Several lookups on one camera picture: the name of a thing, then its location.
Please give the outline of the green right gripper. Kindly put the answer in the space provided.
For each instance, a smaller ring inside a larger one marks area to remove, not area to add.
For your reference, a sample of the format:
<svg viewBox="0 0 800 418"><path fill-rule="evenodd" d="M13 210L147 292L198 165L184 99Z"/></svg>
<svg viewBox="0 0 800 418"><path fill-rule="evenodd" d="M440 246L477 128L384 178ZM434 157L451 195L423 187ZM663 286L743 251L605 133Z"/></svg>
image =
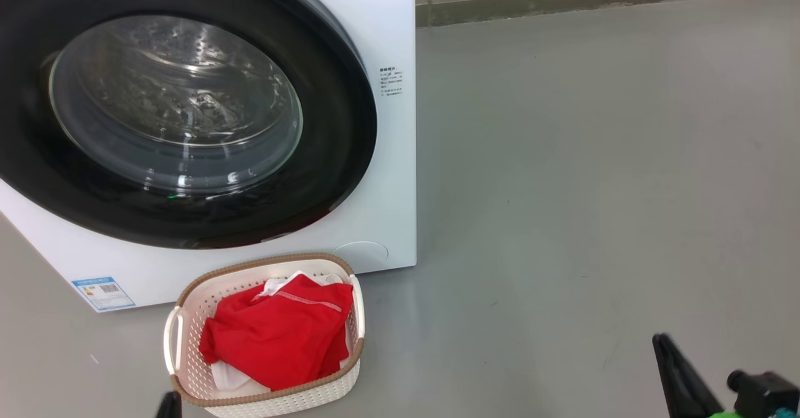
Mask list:
<svg viewBox="0 0 800 418"><path fill-rule="evenodd" d="M652 348L669 418L744 418L733 410L724 411L671 337L653 335Z"/></svg>

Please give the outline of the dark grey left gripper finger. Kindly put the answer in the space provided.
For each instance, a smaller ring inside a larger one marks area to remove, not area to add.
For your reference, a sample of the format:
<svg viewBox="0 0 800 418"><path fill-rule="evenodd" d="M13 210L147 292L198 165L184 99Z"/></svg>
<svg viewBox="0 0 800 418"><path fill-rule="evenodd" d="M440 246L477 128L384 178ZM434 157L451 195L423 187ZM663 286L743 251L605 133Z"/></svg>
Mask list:
<svg viewBox="0 0 800 418"><path fill-rule="evenodd" d="M179 392L170 391L163 395L156 418L183 418L183 401Z"/></svg>

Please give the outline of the red and white garment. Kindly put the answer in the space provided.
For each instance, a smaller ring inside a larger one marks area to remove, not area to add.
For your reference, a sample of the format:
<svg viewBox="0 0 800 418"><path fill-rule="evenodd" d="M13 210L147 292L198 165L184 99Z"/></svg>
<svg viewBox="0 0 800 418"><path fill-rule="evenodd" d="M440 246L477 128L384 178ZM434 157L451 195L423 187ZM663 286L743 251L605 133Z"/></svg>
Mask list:
<svg viewBox="0 0 800 418"><path fill-rule="evenodd" d="M206 319L200 355L272 391L330 376L351 355L346 323L352 291L345 282L295 272L232 294Z"/></svg>

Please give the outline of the black round glass washer door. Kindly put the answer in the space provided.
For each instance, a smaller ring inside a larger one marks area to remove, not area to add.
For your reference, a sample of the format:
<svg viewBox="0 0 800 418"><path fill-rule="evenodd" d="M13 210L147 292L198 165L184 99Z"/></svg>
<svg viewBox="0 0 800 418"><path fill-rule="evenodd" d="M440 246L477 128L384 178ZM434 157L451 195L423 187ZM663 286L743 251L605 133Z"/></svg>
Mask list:
<svg viewBox="0 0 800 418"><path fill-rule="evenodd" d="M0 0L0 180L121 241L217 249L319 221L377 139L306 0Z"/></svg>

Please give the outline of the cream laundry basket brown rim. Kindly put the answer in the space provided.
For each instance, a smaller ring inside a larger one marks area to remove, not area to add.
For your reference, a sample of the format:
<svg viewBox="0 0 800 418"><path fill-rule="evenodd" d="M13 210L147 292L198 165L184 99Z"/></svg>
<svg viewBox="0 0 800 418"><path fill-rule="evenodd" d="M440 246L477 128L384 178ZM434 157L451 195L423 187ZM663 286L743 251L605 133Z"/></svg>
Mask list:
<svg viewBox="0 0 800 418"><path fill-rule="evenodd" d="M345 333L349 357L334 374L292 389L271 391L254 382L231 391L217 389L211 366L198 349L206 319L214 315L224 297L263 286L269 279L288 278L297 271L310 276L335 275L354 288ZM286 254L223 267L192 281L166 319L163 352L172 390L165 399L175 400L178 409L184 403L200 407L215 418L272 418L323 406L343 398L356 384L365 335L362 288L351 266L338 256Z"/></svg>

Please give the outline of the white front-load washing machine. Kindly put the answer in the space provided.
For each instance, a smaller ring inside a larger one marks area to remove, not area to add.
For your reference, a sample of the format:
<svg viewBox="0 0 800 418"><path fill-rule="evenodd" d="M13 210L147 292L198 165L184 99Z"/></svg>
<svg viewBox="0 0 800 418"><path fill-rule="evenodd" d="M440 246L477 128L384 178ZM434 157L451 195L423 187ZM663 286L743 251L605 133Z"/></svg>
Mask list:
<svg viewBox="0 0 800 418"><path fill-rule="evenodd" d="M329 215L298 231L242 247L180 249L121 241L64 221L0 180L0 213L72 286L112 277L136 307L172 303L191 281L238 262L332 251L371 241L389 267L414 266L416 224L416 57L413 0L306 0L342 31L368 73L377 139L362 180Z"/></svg>

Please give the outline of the blue energy label sticker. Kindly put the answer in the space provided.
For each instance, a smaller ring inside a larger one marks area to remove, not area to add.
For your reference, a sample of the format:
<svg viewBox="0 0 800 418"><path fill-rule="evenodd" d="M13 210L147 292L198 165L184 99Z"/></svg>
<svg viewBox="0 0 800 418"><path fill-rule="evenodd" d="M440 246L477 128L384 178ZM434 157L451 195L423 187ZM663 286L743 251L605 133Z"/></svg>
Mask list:
<svg viewBox="0 0 800 418"><path fill-rule="evenodd" d="M76 279L71 284L97 312L136 307L131 296L112 277Z"/></svg>

